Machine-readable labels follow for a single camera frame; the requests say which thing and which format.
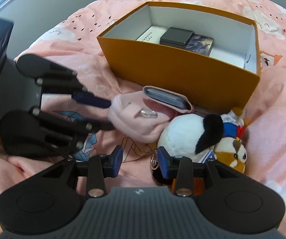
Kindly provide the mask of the white plush with black ear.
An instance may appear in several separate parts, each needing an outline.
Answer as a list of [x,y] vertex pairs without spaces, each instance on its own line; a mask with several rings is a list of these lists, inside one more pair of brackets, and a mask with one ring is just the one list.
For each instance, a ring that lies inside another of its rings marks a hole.
[[224,125],[221,116],[208,114],[185,114],[175,117],[163,130],[158,147],[164,147],[167,153],[183,156],[200,162],[202,158],[223,137]]

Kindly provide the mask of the pink pouch with cards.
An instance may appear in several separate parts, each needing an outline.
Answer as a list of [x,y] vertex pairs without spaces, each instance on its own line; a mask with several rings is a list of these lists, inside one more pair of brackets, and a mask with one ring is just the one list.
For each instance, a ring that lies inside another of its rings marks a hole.
[[108,110],[114,127],[136,142],[156,142],[169,122],[180,114],[192,113],[186,96],[155,86],[115,96]]

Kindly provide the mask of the brown dog plush sailor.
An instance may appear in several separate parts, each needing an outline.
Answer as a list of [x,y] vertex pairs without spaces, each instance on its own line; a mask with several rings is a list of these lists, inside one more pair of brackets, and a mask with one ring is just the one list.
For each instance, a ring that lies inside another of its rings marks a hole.
[[223,136],[214,146],[205,151],[198,163],[208,159],[216,159],[231,168],[244,173],[247,161],[247,151],[242,144],[246,122],[242,118],[242,109],[232,108],[227,114],[222,114]]

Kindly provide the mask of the dark grey square box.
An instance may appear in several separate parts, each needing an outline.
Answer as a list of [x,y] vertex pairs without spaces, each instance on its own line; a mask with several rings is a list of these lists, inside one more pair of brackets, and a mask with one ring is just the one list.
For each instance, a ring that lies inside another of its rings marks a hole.
[[193,34],[190,30],[171,27],[160,37],[160,44],[184,49]]

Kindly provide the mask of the photo card box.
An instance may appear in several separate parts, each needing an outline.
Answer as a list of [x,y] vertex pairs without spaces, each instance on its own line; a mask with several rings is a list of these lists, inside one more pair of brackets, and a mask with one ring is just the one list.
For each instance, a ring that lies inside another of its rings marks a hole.
[[213,38],[194,34],[185,46],[185,50],[209,56],[213,48],[213,42]]

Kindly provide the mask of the orange crochet octopus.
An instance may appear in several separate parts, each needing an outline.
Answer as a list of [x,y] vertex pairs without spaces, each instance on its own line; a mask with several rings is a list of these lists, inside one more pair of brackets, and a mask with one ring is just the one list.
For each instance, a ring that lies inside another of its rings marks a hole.
[[183,179],[174,179],[173,183],[170,187],[170,191],[173,194],[176,194],[176,191],[180,188],[183,189],[191,189],[193,188],[193,195],[194,196],[199,196],[201,194],[204,193],[205,191],[205,185],[204,185],[204,179],[201,177],[195,177],[193,179],[193,185],[191,182],[191,179],[187,180],[187,181],[183,181]]

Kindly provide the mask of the yellow tape measure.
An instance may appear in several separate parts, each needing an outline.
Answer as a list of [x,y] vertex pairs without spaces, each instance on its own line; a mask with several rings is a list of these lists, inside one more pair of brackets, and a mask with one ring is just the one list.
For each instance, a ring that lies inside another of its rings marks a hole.
[[150,157],[150,168],[152,171],[156,170],[159,167],[159,161],[157,158],[157,149],[153,151]]

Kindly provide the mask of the white case in box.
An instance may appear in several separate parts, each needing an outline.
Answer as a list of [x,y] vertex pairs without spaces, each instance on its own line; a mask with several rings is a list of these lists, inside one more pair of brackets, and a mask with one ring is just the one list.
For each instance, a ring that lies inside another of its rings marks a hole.
[[161,36],[167,30],[167,27],[152,25],[137,39],[137,41],[159,44]]

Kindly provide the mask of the pink fleece blanket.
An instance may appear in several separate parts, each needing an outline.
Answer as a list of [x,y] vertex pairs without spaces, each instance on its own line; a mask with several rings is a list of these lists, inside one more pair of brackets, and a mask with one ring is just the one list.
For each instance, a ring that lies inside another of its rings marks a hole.
[[270,68],[246,106],[246,173],[286,186],[286,69]]

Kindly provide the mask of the orange cardboard box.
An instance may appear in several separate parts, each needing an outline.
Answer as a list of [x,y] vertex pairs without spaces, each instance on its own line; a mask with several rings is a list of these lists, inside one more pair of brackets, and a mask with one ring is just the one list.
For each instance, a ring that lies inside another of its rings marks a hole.
[[[175,27],[213,38],[209,56],[140,40],[151,27]],[[146,2],[97,40],[113,73],[186,96],[216,113],[244,108],[260,81],[258,28],[252,19],[201,5]]]

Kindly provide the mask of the pink patterned duvet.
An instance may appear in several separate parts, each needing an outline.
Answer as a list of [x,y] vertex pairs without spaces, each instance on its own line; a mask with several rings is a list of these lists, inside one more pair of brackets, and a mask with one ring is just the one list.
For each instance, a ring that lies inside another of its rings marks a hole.
[[[113,75],[96,37],[123,15],[146,1],[203,5],[251,18],[258,27],[261,74],[270,68],[286,69],[286,9],[269,0],[96,0],[45,32],[19,56],[34,53],[76,70],[80,81],[88,90],[107,99],[113,99],[119,93],[140,90],[139,85]],[[45,111],[70,121],[73,120],[72,116],[107,117],[107,110],[82,106],[67,96],[43,98],[42,108]],[[118,177],[107,179],[107,187],[156,186],[149,166],[149,156],[156,144],[134,142],[118,131],[100,131],[94,137],[91,134],[88,136],[85,149],[90,150],[81,152],[81,155],[110,153],[116,144],[125,146],[125,156]],[[36,161],[10,157],[0,150],[0,193],[59,161],[54,159]],[[278,192],[286,203],[286,186],[274,181],[263,184]],[[286,214],[279,230],[286,237]]]

